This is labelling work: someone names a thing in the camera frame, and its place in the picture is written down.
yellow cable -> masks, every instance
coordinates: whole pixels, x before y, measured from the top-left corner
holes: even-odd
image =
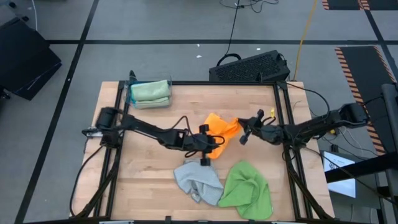
[[[296,59],[296,68],[294,70],[293,81],[296,81],[297,70],[299,69],[299,63],[300,63],[301,47],[303,45],[303,41],[305,39],[305,36],[307,35],[308,28],[310,27],[312,15],[315,12],[315,9],[317,8],[317,3],[318,3],[318,0],[314,0],[310,15],[308,17],[307,23],[306,23],[305,28],[304,28],[303,36],[301,37],[301,40],[300,40],[300,46],[298,47],[297,59]]]

folded green towel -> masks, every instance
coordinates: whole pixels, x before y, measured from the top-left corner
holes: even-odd
[[[242,218],[265,220],[273,211],[268,182],[250,163],[241,161],[229,171],[218,206],[236,206]]]
[[[131,98],[134,101],[156,100],[170,94],[167,80],[131,85]]]
[[[134,107],[137,109],[167,107],[170,105],[170,98],[163,97],[156,100],[144,100],[134,102]]]

gray cloth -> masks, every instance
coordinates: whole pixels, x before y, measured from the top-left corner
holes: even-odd
[[[194,201],[203,199],[217,206],[224,188],[212,166],[201,166],[199,159],[186,160],[184,165],[174,170],[174,176],[178,186],[186,194],[191,194]]]

clear plastic bin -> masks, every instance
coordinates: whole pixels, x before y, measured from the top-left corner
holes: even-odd
[[[134,83],[132,84],[133,86],[136,84],[141,84],[141,83],[150,83],[150,82],[157,82],[157,81],[134,81]],[[171,77],[169,79],[167,79],[167,84],[169,84],[169,90],[170,90],[170,96],[167,97],[167,101],[169,102],[166,105],[160,105],[162,103],[165,103],[166,100],[164,101],[157,101],[157,102],[145,102],[143,103],[143,101],[136,101],[134,99],[134,97],[131,94],[131,89],[126,85],[125,88],[127,88],[127,90],[129,91],[129,103],[130,105],[132,105],[132,107],[134,107],[135,109],[156,109],[156,108],[168,108],[170,107],[170,105],[172,104],[172,80]]]

orange cloth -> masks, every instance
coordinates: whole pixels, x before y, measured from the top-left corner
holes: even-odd
[[[210,159],[217,159],[228,145],[229,140],[235,137],[235,135],[237,135],[242,128],[241,125],[238,123],[237,118],[233,119],[232,122],[227,123],[214,113],[209,114],[205,121],[205,124],[209,125],[209,131],[207,132],[207,134],[219,135],[225,138],[224,144],[220,145],[211,153],[207,154]],[[223,142],[221,138],[215,139],[216,143]]]

